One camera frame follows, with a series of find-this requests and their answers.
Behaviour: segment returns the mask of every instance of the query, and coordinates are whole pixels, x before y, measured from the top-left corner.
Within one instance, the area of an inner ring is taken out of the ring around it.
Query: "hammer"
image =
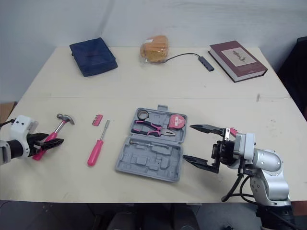
[[[57,118],[62,120],[62,122],[59,124],[59,126],[56,128],[56,130],[51,133],[45,141],[49,141],[52,140],[54,138],[57,137],[58,132],[63,128],[63,126],[67,123],[70,122],[72,125],[75,124],[75,122],[73,121],[72,117],[69,115],[63,115],[63,114],[57,114]],[[33,159],[36,161],[39,161],[43,155],[45,154],[46,150],[40,150],[35,156],[33,156]]]

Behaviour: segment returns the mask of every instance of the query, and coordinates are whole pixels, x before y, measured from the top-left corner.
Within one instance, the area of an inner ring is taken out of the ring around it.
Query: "hardcover book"
[[[263,76],[268,70],[237,41],[210,47],[209,54],[234,82]]]

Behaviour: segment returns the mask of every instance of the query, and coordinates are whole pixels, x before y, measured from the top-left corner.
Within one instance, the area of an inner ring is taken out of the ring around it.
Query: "book cover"
[[[238,78],[257,73],[263,75],[268,70],[237,41],[210,47]]]

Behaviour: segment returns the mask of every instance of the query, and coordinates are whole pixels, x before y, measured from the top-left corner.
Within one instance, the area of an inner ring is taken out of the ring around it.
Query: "floor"
[[[0,209],[1,230],[90,230],[94,215],[112,208],[111,204],[74,203],[6,203]],[[251,204],[223,203],[191,206],[201,230],[221,230],[232,226],[235,230],[259,230],[260,219]],[[307,217],[298,218],[300,226],[307,226]]]

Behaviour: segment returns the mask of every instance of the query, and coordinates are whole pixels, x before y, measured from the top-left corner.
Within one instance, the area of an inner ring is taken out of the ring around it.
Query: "table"
[[[89,78],[81,76],[69,48],[58,47],[24,94],[10,118],[19,114],[39,121],[37,132],[52,132],[57,113],[72,115],[59,137],[63,145],[41,161],[13,159],[0,168],[0,199],[39,202],[132,203],[220,202],[236,179],[222,165],[219,174],[183,162],[181,178],[168,183],[115,171],[115,164],[138,107],[169,106],[186,114],[188,124],[236,127],[256,134],[257,148],[274,149],[283,158],[284,175],[293,201],[306,200],[305,134],[307,123],[258,48],[249,51],[269,68],[265,76],[233,83],[207,54],[208,48],[170,48],[171,55],[196,52],[214,66],[208,72],[194,56],[163,65],[142,65],[137,47],[112,47],[119,68]],[[103,124],[111,120],[96,166],[86,161]],[[1,139],[8,140],[9,126]],[[210,159],[217,135],[188,128],[184,153]],[[249,186],[245,192],[250,193]],[[241,202],[231,198],[230,202]]]

